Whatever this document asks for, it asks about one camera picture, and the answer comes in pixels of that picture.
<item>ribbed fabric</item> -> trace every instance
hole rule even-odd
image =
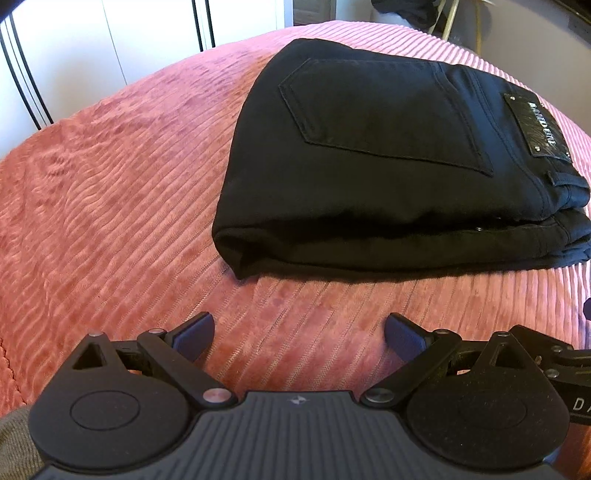
[[[211,238],[233,129],[258,73],[297,37],[515,81],[418,31],[329,22],[200,53],[35,134],[0,163],[0,413],[33,402],[89,330],[129,339],[200,310],[216,319],[205,368],[238,393],[363,391],[400,365],[383,340],[389,312],[466,339],[521,323],[591,347],[588,263],[401,283],[236,281]],[[548,107],[591,180],[591,139]],[[577,431],[563,463],[584,478],[591,434]]]
[[[43,465],[27,429],[29,409],[0,419],[0,480],[27,480]]]

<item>grey sleeve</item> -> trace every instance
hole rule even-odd
[[[29,435],[29,409],[0,418],[0,480],[28,480],[43,466]]]

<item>gripper logo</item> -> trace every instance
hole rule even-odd
[[[573,411],[579,411],[581,413],[591,413],[591,404],[589,405],[589,408],[586,407],[587,405],[585,405],[585,399],[578,397],[577,400],[574,402]]]
[[[306,403],[307,401],[310,401],[310,400],[308,400],[305,397],[302,397],[301,395],[298,395],[297,397],[294,397],[294,398],[290,398],[290,402],[292,402],[294,405],[298,405],[298,406]]]

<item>back pocket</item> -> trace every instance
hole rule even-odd
[[[310,59],[279,88],[307,143],[492,176],[439,62]]]

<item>pocket stitching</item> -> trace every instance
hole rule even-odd
[[[405,63],[410,63],[410,64],[414,64],[414,65],[418,65],[418,66],[423,65],[421,61],[412,61],[412,60],[420,60],[420,59],[409,59],[409,61],[405,62]],[[315,132],[318,132],[319,129],[315,128],[314,125],[310,122],[310,119],[308,118],[309,116],[306,114],[306,111],[302,107],[301,102],[299,101],[295,90],[292,88],[290,81],[294,79],[294,76],[297,74],[298,71],[302,70],[306,65],[309,65],[313,61],[333,61],[336,63],[348,63],[348,62],[370,63],[371,62],[371,63],[383,63],[383,64],[388,64],[388,65],[392,63],[390,61],[379,61],[379,60],[378,61],[375,61],[375,60],[360,61],[360,60],[307,59],[301,65],[299,65],[296,69],[294,69],[293,72],[291,72],[287,77],[285,77],[285,79],[282,80],[281,83],[278,85],[279,90],[280,90],[280,94],[281,94],[281,97],[283,98],[283,101],[284,101],[286,107],[290,111],[291,116],[293,117],[296,125],[298,126],[300,134],[302,135],[302,137],[304,138],[306,143],[313,144],[313,145],[319,145],[321,147],[340,148],[340,149],[351,151],[351,152],[365,153],[365,154],[375,155],[377,157],[382,157],[382,158],[402,158],[405,160],[426,161],[429,163],[447,165],[447,166],[451,166],[451,167],[466,168],[468,170],[480,172],[480,173],[487,175],[487,176],[493,175],[492,167],[489,166],[487,164],[487,162],[485,162],[483,160],[482,156],[479,155],[477,151],[475,152],[475,142],[473,139],[473,133],[472,133],[472,130],[469,128],[469,125],[467,123],[467,119],[461,113],[461,111],[459,111],[457,105],[454,104],[453,100],[449,98],[448,89],[441,84],[440,79],[438,78],[438,75],[436,73],[436,70],[431,71],[431,74],[433,75],[437,84],[440,86],[440,89],[443,90],[442,94],[446,95],[448,102],[451,104],[454,111],[456,111],[456,113],[458,114],[458,117],[459,117],[459,119],[462,123],[462,126],[463,126],[463,131],[467,135],[468,140],[469,140],[468,147],[471,150],[471,152],[473,154],[475,154],[474,155],[475,160],[476,160],[475,165],[468,166],[468,165],[463,165],[460,163],[453,163],[451,161],[446,161],[446,160],[441,160],[441,159],[415,157],[415,156],[410,156],[410,155],[404,155],[404,156],[396,155],[396,156],[394,156],[394,155],[388,155],[388,154],[379,154],[379,153],[368,151],[366,149],[359,148],[359,147],[352,148],[350,146],[342,145],[342,144],[339,144],[334,141],[316,140],[316,139],[312,138],[310,136],[310,134],[313,135]]]

